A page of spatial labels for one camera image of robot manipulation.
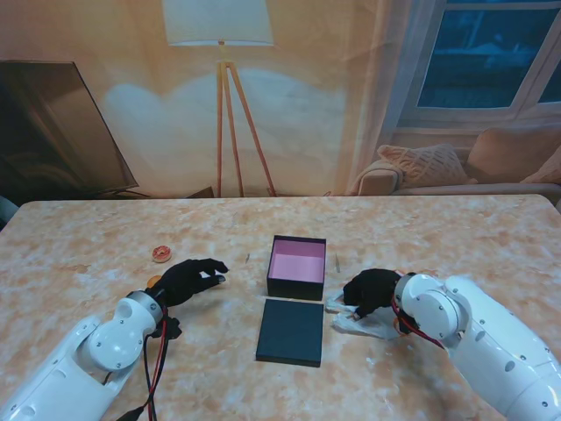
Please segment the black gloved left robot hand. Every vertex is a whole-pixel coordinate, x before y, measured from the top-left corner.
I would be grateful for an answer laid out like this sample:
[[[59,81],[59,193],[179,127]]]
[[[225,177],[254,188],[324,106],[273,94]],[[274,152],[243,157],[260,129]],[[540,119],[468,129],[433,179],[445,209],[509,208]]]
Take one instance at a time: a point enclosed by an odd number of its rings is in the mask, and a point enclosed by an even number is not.
[[[219,260],[185,260],[169,268],[145,292],[160,305],[171,308],[223,283],[228,272],[229,269]]]

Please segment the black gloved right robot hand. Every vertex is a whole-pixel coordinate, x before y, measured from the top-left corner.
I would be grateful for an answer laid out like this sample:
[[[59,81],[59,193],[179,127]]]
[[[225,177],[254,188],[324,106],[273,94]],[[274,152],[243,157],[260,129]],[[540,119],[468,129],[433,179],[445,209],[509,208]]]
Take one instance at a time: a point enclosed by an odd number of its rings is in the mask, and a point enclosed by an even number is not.
[[[365,269],[343,287],[344,304],[356,308],[356,319],[365,318],[379,308],[388,308],[400,279],[401,275],[392,270]]]

